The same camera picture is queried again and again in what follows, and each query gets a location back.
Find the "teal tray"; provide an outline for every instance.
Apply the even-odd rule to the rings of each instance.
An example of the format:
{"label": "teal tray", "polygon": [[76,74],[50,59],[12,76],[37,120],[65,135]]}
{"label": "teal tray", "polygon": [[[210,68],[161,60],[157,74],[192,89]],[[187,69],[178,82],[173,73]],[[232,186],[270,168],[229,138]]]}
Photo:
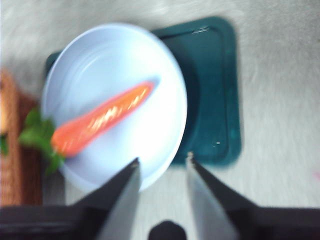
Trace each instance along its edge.
{"label": "teal tray", "polygon": [[[236,38],[222,18],[208,17],[153,31],[172,51],[187,91],[184,135],[173,164],[192,151],[202,164],[225,166],[241,151]],[[46,72],[59,52],[46,61]]]}

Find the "carrot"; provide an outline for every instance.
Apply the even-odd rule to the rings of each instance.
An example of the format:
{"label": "carrot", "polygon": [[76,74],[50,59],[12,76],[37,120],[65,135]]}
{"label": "carrot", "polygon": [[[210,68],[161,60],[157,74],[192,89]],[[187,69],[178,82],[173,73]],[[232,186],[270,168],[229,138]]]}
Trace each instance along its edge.
{"label": "carrot", "polygon": [[115,126],[150,95],[154,83],[145,81],[102,103],[89,113],[58,127],[52,137],[54,151],[65,157],[78,154],[96,137]]}

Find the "toy carrot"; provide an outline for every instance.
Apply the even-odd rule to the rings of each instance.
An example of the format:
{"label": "toy carrot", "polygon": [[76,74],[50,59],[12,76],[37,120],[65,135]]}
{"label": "toy carrot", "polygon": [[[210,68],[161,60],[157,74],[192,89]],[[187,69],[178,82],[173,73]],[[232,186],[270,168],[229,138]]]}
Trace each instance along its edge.
{"label": "toy carrot", "polygon": [[52,173],[65,157],[78,154],[96,137],[136,110],[154,86],[152,81],[142,82],[57,129],[50,119],[42,120],[39,111],[33,109],[24,121],[19,141],[22,145],[40,149],[50,161],[46,173]]}
{"label": "toy carrot", "polygon": [[143,82],[104,102],[91,112],[63,124],[53,133],[53,149],[66,157],[76,155],[97,136],[138,108],[153,87],[151,81]]}

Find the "white table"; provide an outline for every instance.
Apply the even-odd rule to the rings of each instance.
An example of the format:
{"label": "white table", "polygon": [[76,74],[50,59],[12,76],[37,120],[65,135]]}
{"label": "white table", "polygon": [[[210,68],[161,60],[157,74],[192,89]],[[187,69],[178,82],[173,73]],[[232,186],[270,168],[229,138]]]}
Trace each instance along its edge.
{"label": "white table", "polygon": [[[44,62],[85,30],[127,22],[153,30],[208,16],[237,33],[242,153],[226,169],[208,169],[263,206],[320,207],[319,0],[2,0],[1,66],[41,95]],[[43,181],[45,204],[84,193],[56,174]],[[186,171],[170,167],[139,200],[132,238],[170,219],[197,239]]]}

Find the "white bowl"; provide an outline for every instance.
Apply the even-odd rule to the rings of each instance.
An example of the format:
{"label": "white bowl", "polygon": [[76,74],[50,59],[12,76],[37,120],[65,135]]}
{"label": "white bowl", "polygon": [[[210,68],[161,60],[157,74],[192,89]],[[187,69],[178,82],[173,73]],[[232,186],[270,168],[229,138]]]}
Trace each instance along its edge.
{"label": "white bowl", "polygon": [[160,39],[124,23],[84,32],[52,66],[41,114],[52,118],[56,127],[145,80],[158,82],[147,101],[60,168],[82,190],[100,187],[136,157],[141,164],[141,190],[165,172],[185,129],[185,82]]}

